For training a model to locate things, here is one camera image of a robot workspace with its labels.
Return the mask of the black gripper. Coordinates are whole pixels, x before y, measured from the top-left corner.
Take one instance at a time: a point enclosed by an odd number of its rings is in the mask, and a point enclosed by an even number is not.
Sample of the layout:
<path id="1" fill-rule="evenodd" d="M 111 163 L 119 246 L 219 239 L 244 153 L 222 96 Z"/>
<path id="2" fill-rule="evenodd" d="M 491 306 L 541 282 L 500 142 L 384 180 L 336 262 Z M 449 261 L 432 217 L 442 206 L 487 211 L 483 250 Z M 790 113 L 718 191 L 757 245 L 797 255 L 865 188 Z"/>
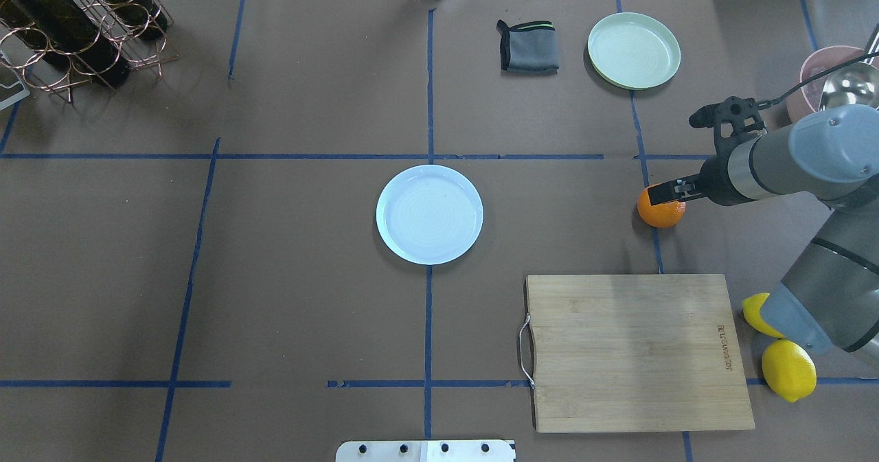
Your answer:
<path id="1" fill-rule="evenodd" d="M 673 178 L 666 183 L 648 187 L 648 199 L 651 206 L 665 205 L 672 201 L 684 203 L 704 197 L 704 192 L 697 186 L 697 178 Z"/>

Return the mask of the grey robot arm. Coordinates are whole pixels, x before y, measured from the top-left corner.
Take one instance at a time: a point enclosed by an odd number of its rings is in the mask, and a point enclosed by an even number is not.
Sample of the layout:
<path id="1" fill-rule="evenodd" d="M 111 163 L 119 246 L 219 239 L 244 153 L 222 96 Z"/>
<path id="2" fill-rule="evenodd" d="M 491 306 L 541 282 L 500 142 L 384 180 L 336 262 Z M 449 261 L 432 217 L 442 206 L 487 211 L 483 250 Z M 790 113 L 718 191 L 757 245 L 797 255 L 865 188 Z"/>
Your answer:
<path id="1" fill-rule="evenodd" d="M 788 340 L 877 363 L 877 110 L 850 104 L 760 133 L 757 104 L 731 97 L 691 115 L 716 155 L 699 173 L 650 187 L 651 205 L 706 197 L 722 206 L 807 192 L 831 215 L 760 309 Z"/>

